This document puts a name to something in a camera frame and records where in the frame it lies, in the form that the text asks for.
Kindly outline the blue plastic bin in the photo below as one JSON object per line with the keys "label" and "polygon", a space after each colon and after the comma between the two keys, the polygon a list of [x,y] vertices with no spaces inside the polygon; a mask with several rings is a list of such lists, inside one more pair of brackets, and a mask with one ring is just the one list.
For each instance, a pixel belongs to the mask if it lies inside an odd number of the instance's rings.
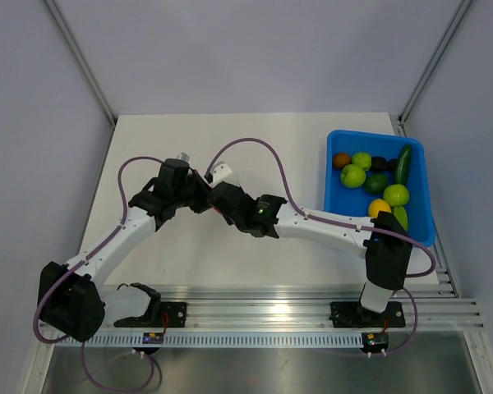
{"label": "blue plastic bin", "polygon": [[412,146],[412,157],[408,174],[407,189],[410,200],[408,235],[425,246],[435,241],[435,224],[431,209],[431,197],[426,174],[424,148],[413,138],[366,133],[361,131],[331,131],[326,140],[326,175],[324,210],[344,216],[363,217],[374,195],[367,194],[362,187],[349,189],[341,183],[340,171],[334,169],[332,159],[337,153],[353,155],[358,152],[385,159],[397,158],[404,145]]}

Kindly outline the yellow lemon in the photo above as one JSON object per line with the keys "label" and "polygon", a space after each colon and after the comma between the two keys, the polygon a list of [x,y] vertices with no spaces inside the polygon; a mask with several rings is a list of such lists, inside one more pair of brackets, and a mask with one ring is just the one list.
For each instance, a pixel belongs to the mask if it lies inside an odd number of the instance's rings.
{"label": "yellow lemon", "polygon": [[371,218],[377,218],[379,213],[391,213],[392,209],[389,204],[383,199],[374,199],[368,206],[368,216]]}

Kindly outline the dark green lime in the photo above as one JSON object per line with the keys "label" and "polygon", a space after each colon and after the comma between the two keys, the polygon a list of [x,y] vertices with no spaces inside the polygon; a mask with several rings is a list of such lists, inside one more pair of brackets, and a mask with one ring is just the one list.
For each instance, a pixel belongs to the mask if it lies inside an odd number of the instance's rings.
{"label": "dark green lime", "polygon": [[374,173],[367,177],[363,184],[364,191],[369,195],[382,195],[389,185],[389,177],[384,173]]}

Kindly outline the light green apple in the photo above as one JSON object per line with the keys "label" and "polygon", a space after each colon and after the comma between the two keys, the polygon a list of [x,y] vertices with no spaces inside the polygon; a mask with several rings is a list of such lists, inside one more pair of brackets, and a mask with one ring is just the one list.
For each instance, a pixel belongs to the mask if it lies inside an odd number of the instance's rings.
{"label": "light green apple", "polygon": [[383,193],[383,200],[391,207],[407,205],[410,200],[408,188],[402,184],[387,186]]}

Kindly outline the green star fruit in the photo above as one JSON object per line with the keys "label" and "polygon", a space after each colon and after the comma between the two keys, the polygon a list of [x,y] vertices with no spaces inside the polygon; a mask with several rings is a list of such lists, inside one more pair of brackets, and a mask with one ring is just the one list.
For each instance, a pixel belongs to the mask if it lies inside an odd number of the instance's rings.
{"label": "green star fruit", "polygon": [[399,224],[405,231],[408,231],[408,214],[404,206],[396,206],[392,208],[392,214],[395,216]]}

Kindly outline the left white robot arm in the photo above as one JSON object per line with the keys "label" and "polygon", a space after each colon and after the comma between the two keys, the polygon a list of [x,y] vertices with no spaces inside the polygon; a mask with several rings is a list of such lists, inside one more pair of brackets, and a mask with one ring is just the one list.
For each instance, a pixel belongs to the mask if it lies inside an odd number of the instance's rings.
{"label": "left white robot arm", "polygon": [[117,327],[152,327],[163,322],[161,295],[140,283],[103,293],[104,283],[119,264],[155,234],[180,208],[194,213],[208,209],[211,188],[181,159],[161,162],[159,173],[131,199],[122,198],[118,224],[86,250],[64,264],[48,263],[39,279],[38,305],[33,319],[37,339],[44,322],[79,342],[88,341],[105,323]]}

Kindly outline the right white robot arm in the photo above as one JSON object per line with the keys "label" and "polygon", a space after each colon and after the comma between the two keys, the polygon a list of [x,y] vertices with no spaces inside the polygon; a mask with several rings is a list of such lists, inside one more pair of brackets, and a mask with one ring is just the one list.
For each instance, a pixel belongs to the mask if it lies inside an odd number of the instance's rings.
{"label": "right white robot arm", "polygon": [[366,281],[359,301],[333,311],[333,325],[380,328],[393,323],[386,310],[390,297],[403,288],[412,253],[412,245],[403,239],[407,233],[393,214],[350,218],[315,210],[299,213],[289,199],[254,199],[226,181],[211,186],[208,202],[227,224],[251,236],[315,241],[364,259]]}

